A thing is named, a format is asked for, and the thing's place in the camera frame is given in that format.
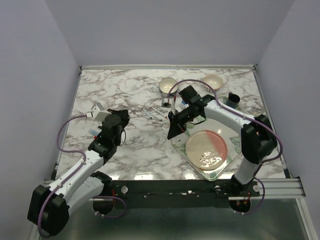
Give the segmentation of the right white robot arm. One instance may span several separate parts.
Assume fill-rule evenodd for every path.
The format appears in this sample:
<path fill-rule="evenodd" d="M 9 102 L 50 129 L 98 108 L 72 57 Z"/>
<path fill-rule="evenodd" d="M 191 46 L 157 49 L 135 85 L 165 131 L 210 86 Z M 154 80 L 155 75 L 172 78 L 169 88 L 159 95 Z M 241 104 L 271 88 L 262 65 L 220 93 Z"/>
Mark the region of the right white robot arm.
<path fill-rule="evenodd" d="M 188 107 L 182 111 L 170 110 L 167 139 L 171 140 L 187 132 L 187 123 L 198 116 L 225 125 L 240 136 L 243 159 L 231 177 L 230 191 L 241 196 L 248 190 L 259 166 L 278 146 L 277 135 L 267 116 L 244 115 L 242 112 L 221 104 L 213 95 L 201 97 L 191 86 L 179 92 Z"/>

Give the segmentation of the white pen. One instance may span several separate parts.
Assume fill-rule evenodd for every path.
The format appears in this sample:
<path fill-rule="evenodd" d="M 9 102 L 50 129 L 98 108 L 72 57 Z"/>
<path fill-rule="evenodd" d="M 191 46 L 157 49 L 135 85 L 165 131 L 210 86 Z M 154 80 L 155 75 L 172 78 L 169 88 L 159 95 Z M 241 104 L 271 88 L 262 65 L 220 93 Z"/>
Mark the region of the white pen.
<path fill-rule="evenodd" d="M 144 108 L 142 108 L 142 110 L 150 119 L 153 118 L 152 115 L 147 110 L 145 110 Z"/>

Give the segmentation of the black capped white marker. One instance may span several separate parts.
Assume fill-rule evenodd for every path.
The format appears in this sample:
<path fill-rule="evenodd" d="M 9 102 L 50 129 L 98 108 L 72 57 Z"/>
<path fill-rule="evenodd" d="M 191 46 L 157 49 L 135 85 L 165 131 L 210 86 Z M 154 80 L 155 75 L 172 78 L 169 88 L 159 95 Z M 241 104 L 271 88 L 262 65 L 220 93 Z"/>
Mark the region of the black capped white marker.
<path fill-rule="evenodd" d="M 159 116 L 157 113 L 151 111 L 150 114 L 153 116 L 153 118 L 157 119 L 158 121 L 162 122 L 163 119 L 161 116 Z"/>

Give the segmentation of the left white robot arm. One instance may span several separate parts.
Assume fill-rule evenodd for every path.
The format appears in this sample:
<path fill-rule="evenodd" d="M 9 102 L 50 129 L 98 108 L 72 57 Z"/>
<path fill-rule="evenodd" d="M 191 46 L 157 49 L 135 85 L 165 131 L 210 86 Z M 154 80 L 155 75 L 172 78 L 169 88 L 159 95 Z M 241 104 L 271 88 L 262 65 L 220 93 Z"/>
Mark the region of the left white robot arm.
<path fill-rule="evenodd" d="M 82 155 L 80 160 L 59 179 L 48 186 L 40 184 L 33 190 L 27 219 L 37 226 L 42 238 L 59 234 L 71 214 L 89 199 L 122 203 L 120 216 L 126 213 L 127 205 L 115 195 L 112 179 L 99 168 L 116 153 L 129 121 L 128 110 L 108 109 L 97 137 L 87 151 L 78 151 Z"/>

